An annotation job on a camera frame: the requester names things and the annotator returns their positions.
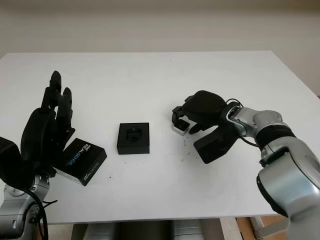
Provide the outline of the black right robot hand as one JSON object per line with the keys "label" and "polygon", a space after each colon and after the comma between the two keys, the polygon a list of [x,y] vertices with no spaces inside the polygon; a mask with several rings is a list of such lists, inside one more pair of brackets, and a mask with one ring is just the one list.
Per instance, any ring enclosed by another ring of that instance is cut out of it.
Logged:
{"label": "black right robot hand", "polygon": [[226,106],[227,103],[221,96],[206,90],[199,90],[188,96],[183,105],[172,110],[171,120],[175,125],[180,118],[186,116],[189,120],[195,122],[195,125],[189,130],[192,135],[217,126]]}

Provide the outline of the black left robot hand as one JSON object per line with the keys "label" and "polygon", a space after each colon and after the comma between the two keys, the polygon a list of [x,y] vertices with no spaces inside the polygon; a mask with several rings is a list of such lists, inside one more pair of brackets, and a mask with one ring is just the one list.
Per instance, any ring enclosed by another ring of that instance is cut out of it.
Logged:
{"label": "black left robot hand", "polygon": [[68,87],[62,90],[61,74],[55,70],[41,106],[31,113],[22,133],[20,151],[25,167],[36,175],[56,175],[54,162],[75,132],[72,116],[72,91]]}

